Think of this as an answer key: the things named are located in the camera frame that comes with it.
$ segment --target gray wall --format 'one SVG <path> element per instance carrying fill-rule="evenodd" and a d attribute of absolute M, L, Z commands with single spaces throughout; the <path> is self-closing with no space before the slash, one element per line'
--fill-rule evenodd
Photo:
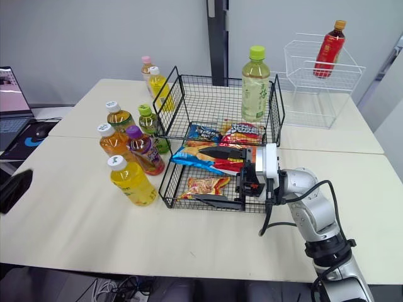
<path fill-rule="evenodd" d="M 375 136 L 403 182 L 403 98 L 375 131 Z"/>
<path fill-rule="evenodd" d="M 360 108 L 361 114 L 372 132 L 378 129 L 402 99 L 403 52 L 400 52 L 373 94 Z"/>
<path fill-rule="evenodd" d="M 0 65 L 29 103 L 78 102 L 102 78 L 140 80 L 141 56 L 167 75 L 210 75 L 204 0 L 0 0 Z"/>
<path fill-rule="evenodd" d="M 295 33 L 325 35 L 335 20 L 347 21 L 344 46 L 366 67 L 353 93 L 357 104 L 403 31 L 402 0 L 233 0 L 229 6 L 229 75 L 239 77 L 249 46 L 266 47 L 266 63 L 285 71 L 283 47 Z"/>

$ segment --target laptop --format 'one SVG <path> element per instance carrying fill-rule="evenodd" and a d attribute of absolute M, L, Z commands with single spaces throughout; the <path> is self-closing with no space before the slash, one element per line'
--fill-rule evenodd
<path fill-rule="evenodd" d="M 11 67 L 0 67 L 0 151 L 8 147 L 31 119 L 33 113 Z"/>

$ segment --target plastic bottle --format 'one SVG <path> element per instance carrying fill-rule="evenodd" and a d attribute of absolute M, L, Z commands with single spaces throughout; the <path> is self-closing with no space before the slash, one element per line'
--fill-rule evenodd
<path fill-rule="evenodd" d="M 334 30 L 328 33 L 323 39 L 321 49 L 317 55 L 316 61 L 337 63 L 340 50 L 343 47 L 346 37 L 342 30 L 346 27 L 346 23 L 343 20 L 337 20 L 334 24 Z M 314 69 L 314 75 L 317 77 L 325 78 L 332 74 L 334 65 L 316 63 Z"/>
<path fill-rule="evenodd" d="M 151 63 L 151 58 L 148 55 L 145 55 L 144 57 L 141 57 L 141 60 L 143 61 L 143 67 L 141 67 L 141 74 L 143 75 L 143 79 L 145 81 L 145 85 L 147 85 L 147 89 L 149 90 L 149 93 L 151 97 L 153 98 L 149 79 L 150 79 L 150 67 L 153 66 Z"/>
<path fill-rule="evenodd" d="M 165 163 L 151 137 L 142 133 L 138 126 L 128 127 L 126 133 L 129 137 L 127 147 L 136 156 L 143 171 L 149 175 L 160 174 L 165 168 Z"/>
<path fill-rule="evenodd" d="M 242 118 L 246 121 L 261 120 L 266 109 L 270 70 L 263 62 L 264 52 L 263 46 L 252 46 L 251 61 L 242 68 Z"/>
<path fill-rule="evenodd" d="M 157 197 L 156 189 L 150 184 L 136 162 L 127 162 L 121 155 L 108 159 L 112 169 L 111 181 L 118 186 L 137 206 L 148 206 Z"/>
<path fill-rule="evenodd" d="M 169 94 L 168 83 L 164 86 L 166 78 L 159 73 L 157 66 L 150 67 L 150 87 L 154 99 L 158 96 L 159 91 L 162 89 L 158 96 L 157 104 L 163 111 L 172 111 L 174 109 L 174 102 Z"/>
<path fill-rule="evenodd" d="M 125 133 L 127 127 L 136 125 L 132 115 L 125 110 L 121 110 L 118 103 L 107 102 L 106 108 L 110 112 L 106 120 L 116 131 Z"/>
<path fill-rule="evenodd" d="M 156 114 L 151 111 L 150 106 L 147 104 L 139 106 L 139 113 L 139 126 L 141 127 L 141 130 L 152 137 L 160 154 L 168 152 L 168 141 L 165 138 L 156 137 L 158 123 Z"/>
<path fill-rule="evenodd" d="M 126 134 L 116 131 L 110 124 L 100 124 L 97 128 L 102 136 L 99 144 L 109 156 L 121 155 L 128 162 L 135 162 L 135 156 L 127 148 L 128 137 Z"/>

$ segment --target black wire basket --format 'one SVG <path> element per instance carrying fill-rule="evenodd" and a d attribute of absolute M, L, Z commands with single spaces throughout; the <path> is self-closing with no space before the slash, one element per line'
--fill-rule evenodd
<path fill-rule="evenodd" d="M 180 75 L 175 66 L 164 84 L 169 86 L 166 101 L 159 106 L 158 95 L 153 102 L 159 119 L 158 136 L 185 141 L 190 140 L 188 132 L 192 125 L 206 126 L 220 131 L 223 120 L 241 122 L 242 80 L 226 78 L 225 86 L 213 86 L 212 83 L 212 77 Z M 261 131 L 259 133 L 261 141 L 242 143 L 243 145 L 265 146 L 267 143 L 275 143 L 277 147 L 280 146 L 285 111 L 277 75 L 274 82 L 270 81 L 269 87 L 266 112 L 261 121 L 252 122 Z M 190 177 L 222 176 L 197 167 L 176 164 L 170 160 L 159 188 L 159 194 L 168 208 L 266 212 L 265 201 L 258 201 L 253 197 L 246 197 L 245 201 L 239 201 L 235 176 L 229 176 L 229 183 L 222 188 L 222 195 L 226 196 L 226 201 L 220 202 L 219 206 L 206 204 L 196 199 L 183 199 L 181 196 L 188 191 Z"/>
<path fill-rule="evenodd" d="M 159 106 L 158 94 L 152 103 L 159 118 L 158 136 L 186 140 L 192 125 L 220 131 L 224 120 L 241 122 L 242 80 L 225 78 L 225 86 L 213 86 L 212 83 L 212 77 L 180 75 L 175 66 L 164 84 L 170 87 L 166 96 L 168 101 Z M 265 114 L 260 121 L 252 122 L 260 131 L 258 135 L 262 139 L 258 143 L 243 143 L 244 145 L 264 146 L 267 143 L 276 143 L 277 147 L 280 146 L 285 111 L 277 75 L 274 82 L 270 81 L 269 87 Z"/>

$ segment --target mouse pad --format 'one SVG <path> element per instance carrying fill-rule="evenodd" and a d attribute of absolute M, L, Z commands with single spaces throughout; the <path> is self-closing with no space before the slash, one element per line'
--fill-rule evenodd
<path fill-rule="evenodd" d="M 57 123 L 40 121 L 29 124 L 26 129 L 18 135 L 8 148 L 0 155 L 0 159 L 25 160 L 44 139 L 36 138 L 37 128 L 42 125 L 54 127 Z"/>

